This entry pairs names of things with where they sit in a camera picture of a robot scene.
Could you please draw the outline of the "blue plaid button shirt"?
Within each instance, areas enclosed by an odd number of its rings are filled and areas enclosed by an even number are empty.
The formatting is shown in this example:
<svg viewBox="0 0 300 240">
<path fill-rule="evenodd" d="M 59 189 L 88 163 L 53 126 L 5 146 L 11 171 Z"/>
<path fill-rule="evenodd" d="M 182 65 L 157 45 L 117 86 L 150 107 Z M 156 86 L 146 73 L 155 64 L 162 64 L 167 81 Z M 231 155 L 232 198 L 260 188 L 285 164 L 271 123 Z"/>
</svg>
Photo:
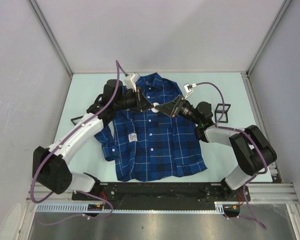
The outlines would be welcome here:
<svg viewBox="0 0 300 240">
<path fill-rule="evenodd" d="M 195 175 L 207 169 L 196 125 L 177 116 L 151 110 L 121 110 L 95 135 L 106 161 L 115 163 L 118 181 L 150 182 L 167 177 Z"/>
</svg>

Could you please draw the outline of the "landscape round brooch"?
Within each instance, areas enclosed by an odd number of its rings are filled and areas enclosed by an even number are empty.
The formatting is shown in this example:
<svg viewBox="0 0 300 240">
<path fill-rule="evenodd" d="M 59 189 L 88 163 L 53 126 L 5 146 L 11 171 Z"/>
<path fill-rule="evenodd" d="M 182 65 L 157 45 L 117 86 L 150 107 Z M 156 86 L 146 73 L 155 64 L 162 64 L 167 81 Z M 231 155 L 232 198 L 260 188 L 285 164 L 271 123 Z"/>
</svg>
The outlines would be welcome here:
<svg viewBox="0 0 300 240">
<path fill-rule="evenodd" d="M 158 109 L 156 109 L 156 107 L 157 107 L 157 106 L 159 106 L 159 105 L 160 105 L 159 103 L 157 103 L 157 102 L 154 102 L 154 103 L 152 104 L 151 111 L 152 111 L 153 113 L 158 113 L 158 112 L 159 112 L 159 110 L 158 110 Z"/>
</svg>

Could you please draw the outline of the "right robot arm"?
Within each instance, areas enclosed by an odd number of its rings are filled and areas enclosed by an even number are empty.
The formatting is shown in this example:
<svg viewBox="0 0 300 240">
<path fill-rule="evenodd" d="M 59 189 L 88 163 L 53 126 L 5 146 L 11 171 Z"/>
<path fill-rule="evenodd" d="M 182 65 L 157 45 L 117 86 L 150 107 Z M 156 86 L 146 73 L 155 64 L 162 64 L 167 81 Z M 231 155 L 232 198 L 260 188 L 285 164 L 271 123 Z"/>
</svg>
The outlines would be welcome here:
<svg viewBox="0 0 300 240">
<path fill-rule="evenodd" d="M 220 194 L 227 201 L 237 197 L 244 184 L 266 173 L 268 166 L 277 160 L 276 151 L 256 125 L 244 129 L 218 126 L 212 120 L 212 106 L 208 102 L 193 107 L 179 95 L 154 108 L 171 118 L 182 116 L 197 124 L 194 132 L 198 140 L 232 147 L 237 166 L 220 182 Z"/>
</svg>

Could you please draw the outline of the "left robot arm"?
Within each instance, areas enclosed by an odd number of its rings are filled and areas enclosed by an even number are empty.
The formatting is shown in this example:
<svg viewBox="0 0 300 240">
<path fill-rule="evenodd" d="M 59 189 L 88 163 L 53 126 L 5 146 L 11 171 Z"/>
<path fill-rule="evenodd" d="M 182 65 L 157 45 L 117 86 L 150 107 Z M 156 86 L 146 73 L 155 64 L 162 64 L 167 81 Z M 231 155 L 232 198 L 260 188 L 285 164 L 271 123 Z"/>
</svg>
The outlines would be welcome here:
<svg viewBox="0 0 300 240">
<path fill-rule="evenodd" d="M 153 107 L 137 87 L 140 76 L 129 74 L 124 82 L 110 79 L 86 114 L 67 135 L 49 147 L 37 147 L 33 152 L 32 182 L 40 183 L 55 194 L 66 190 L 81 191 L 90 200 L 100 196 L 97 180 L 87 173 L 72 172 L 69 164 L 89 139 L 101 132 L 116 117 L 117 112 L 143 112 Z"/>
</svg>

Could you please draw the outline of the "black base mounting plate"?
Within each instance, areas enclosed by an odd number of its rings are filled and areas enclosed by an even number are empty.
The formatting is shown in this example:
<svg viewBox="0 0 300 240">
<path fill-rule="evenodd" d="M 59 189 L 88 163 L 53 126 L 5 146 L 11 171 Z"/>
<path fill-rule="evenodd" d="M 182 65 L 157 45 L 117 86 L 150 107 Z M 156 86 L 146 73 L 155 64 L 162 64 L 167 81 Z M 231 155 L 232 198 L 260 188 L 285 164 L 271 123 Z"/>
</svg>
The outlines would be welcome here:
<svg viewBox="0 0 300 240">
<path fill-rule="evenodd" d="M 213 182 L 101 182 L 96 183 L 91 195 L 115 201 L 123 197 L 179 197 L 206 199 L 208 202 L 236 202 L 250 199 L 249 189 L 231 190 Z"/>
</svg>

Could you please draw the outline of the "left black frame stand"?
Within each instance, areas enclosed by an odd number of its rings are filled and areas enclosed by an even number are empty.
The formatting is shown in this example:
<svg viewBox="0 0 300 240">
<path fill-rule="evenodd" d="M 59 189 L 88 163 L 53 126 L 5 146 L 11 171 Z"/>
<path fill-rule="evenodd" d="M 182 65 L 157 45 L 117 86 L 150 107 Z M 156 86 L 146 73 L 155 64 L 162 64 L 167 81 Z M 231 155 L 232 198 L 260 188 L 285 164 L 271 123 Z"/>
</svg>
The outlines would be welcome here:
<svg viewBox="0 0 300 240">
<path fill-rule="evenodd" d="M 82 120 L 82 118 L 83 118 L 83 115 L 71 118 L 70 121 L 75 126 L 76 124 L 78 124 Z"/>
</svg>

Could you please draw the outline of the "black square frame stand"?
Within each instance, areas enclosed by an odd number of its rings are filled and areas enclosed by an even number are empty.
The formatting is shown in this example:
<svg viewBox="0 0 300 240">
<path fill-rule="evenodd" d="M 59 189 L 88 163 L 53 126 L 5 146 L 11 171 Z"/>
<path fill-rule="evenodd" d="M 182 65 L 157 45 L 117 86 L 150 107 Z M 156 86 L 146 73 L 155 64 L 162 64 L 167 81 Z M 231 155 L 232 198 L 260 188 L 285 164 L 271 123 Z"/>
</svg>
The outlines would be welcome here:
<svg viewBox="0 0 300 240">
<path fill-rule="evenodd" d="M 214 110 L 214 120 L 218 123 L 227 124 L 229 122 L 228 112 L 231 108 L 231 104 L 218 103 Z"/>
</svg>

